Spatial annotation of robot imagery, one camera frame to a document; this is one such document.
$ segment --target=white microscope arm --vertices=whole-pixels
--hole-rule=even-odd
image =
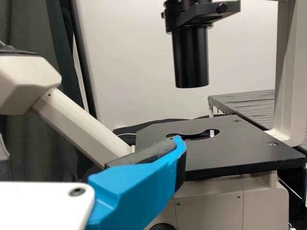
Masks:
[[[307,1],[279,0],[274,127],[270,135],[294,147],[305,137]]]
[[[132,153],[132,148],[63,94],[59,73],[42,57],[0,52],[0,114],[33,110],[96,164]]]

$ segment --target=microscope stage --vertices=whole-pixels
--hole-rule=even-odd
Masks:
[[[213,129],[218,134],[210,138]],[[306,165],[302,153],[236,115],[151,125],[137,132],[136,150],[175,134],[188,148],[186,181]]]

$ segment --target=blue plastic part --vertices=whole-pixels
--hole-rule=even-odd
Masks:
[[[187,150],[183,140],[164,157],[146,164],[109,168],[91,175],[95,205],[87,230],[143,230],[175,192],[177,160]]]

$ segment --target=screw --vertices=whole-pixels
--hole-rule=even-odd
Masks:
[[[268,142],[267,145],[270,145],[270,146],[278,146],[279,144],[276,143],[276,142]]]
[[[83,188],[75,188],[69,192],[70,196],[81,196],[85,193],[85,189]]]

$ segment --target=knob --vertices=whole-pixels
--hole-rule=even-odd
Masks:
[[[218,7],[216,7],[217,13],[225,13],[228,10],[228,5],[226,2],[222,2]]]
[[[150,230],[176,230],[176,229],[169,224],[157,224],[153,226]]]

